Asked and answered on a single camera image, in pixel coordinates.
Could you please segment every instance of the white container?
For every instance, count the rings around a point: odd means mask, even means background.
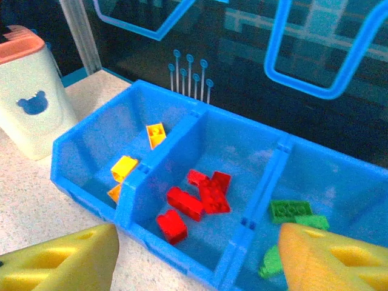
[[[77,120],[45,42],[22,26],[9,29],[0,44],[0,127],[38,160]]]

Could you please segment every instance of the blue bear logo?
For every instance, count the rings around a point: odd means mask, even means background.
[[[20,99],[17,105],[22,107],[24,112],[28,115],[36,115],[46,110],[49,102],[45,97],[44,91],[38,91],[34,97],[26,100]]]

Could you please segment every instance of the red lego brick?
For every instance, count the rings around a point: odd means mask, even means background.
[[[176,210],[170,209],[165,214],[158,215],[156,222],[166,240],[172,245],[187,237],[187,227]]]
[[[226,195],[230,184],[230,175],[215,171],[212,176],[212,181],[217,180],[221,186],[222,192]]]
[[[209,177],[205,174],[202,174],[199,171],[191,169],[189,174],[187,174],[187,179],[189,180],[189,184],[194,186],[199,186],[199,183],[203,180],[209,180]]]
[[[199,184],[199,195],[208,214],[230,212],[228,201],[217,180],[203,180]]]
[[[204,213],[202,202],[178,187],[172,187],[167,192],[167,202],[172,207],[175,207],[198,222],[201,220],[202,214]]]

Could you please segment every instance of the speckled table surface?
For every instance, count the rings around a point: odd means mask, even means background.
[[[129,85],[100,71],[66,92],[81,120]],[[51,156],[27,159],[0,130],[0,254],[103,223],[54,186],[50,164]],[[207,290],[121,232],[119,239],[112,291]]]

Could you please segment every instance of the green lego brick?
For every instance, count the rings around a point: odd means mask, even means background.
[[[264,255],[263,264],[259,269],[259,276],[268,279],[283,271],[278,246],[271,247]]]
[[[307,201],[272,200],[270,204],[273,223],[295,222],[296,216],[312,215],[310,203]]]
[[[324,215],[307,215],[307,216],[296,216],[295,222],[304,226],[315,227],[316,229],[329,229],[329,222]]]

